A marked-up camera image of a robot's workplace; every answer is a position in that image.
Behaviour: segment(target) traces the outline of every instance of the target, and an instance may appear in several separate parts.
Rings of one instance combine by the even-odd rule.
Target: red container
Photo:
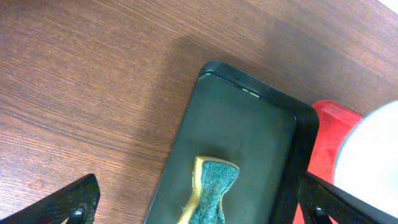
[[[312,106],[319,115],[320,126],[308,171],[333,184],[340,146],[363,117],[330,100],[318,101]],[[304,224],[300,206],[293,223]]]

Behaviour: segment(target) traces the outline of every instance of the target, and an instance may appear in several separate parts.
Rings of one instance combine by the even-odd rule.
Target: wooden table
[[[96,222],[142,223],[211,59],[367,114],[398,99],[398,15],[375,0],[1,1],[0,218],[94,173]]]

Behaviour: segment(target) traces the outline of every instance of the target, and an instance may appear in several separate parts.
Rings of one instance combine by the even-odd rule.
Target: black tray
[[[192,191],[197,155],[240,168],[223,198],[227,223],[291,223],[318,127],[311,106],[227,63],[208,62],[199,72],[146,223],[178,222]]]

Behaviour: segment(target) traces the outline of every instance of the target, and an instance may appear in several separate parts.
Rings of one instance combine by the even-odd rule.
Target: round white object
[[[398,218],[398,101],[366,117],[340,149],[335,185]]]

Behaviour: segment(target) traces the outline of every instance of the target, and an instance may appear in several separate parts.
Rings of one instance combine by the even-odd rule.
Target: scrubbing sponge
[[[239,168],[231,162],[196,156],[193,168],[193,192],[179,224],[225,223],[223,196],[238,175]]]

